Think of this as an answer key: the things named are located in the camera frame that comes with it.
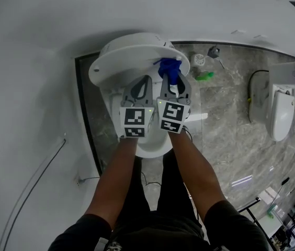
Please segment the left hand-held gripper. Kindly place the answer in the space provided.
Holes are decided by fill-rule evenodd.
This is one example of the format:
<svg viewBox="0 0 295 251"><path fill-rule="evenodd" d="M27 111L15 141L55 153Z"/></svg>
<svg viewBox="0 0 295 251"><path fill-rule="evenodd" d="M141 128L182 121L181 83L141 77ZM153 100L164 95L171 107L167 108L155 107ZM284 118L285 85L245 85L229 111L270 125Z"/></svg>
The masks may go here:
<svg viewBox="0 0 295 251"><path fill-rule="evenodd" d="M147 137L155 115L150 76L138 77L124 89L118 115L119 138Z"/></svg>

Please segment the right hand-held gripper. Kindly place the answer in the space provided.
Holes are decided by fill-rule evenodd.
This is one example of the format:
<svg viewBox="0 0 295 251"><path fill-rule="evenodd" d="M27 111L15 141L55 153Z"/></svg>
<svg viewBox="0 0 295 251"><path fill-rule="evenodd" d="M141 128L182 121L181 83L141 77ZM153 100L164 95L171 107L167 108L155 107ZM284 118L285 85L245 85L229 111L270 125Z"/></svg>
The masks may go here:
<svg viewBox="0 0 295 251"><path fill-rule="evenodd" d="M157 108L159 128L179 134L189 116L191 103L191 85L182 73L178 73L177 89L178 98L174 98L169 77L164 73L161 93L157 98Z"/></svg>

